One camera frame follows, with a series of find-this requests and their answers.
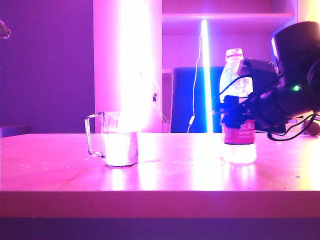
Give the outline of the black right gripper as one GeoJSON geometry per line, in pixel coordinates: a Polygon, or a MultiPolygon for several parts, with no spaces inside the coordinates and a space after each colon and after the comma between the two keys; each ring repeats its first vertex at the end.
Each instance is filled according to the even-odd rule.
{"type": "Polygon", "coordinates": [[[246,106],[238,96],[226,95],[222,109],[227,128],[241,128],[254,119],[257,131],[285,132],[290,120],[310,111],[310,91],[307,84],[279,84],[262,94],[254,91],[246,106]]]}

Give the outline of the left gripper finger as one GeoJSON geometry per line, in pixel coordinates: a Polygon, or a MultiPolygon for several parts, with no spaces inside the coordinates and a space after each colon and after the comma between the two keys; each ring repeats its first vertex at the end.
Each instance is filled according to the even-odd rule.
{"type": "Polygon", "coordinates": [[[8,39],[11,35],[11,30],[6,26],[6,24],[0,20],[0,38],[8,39]]]}

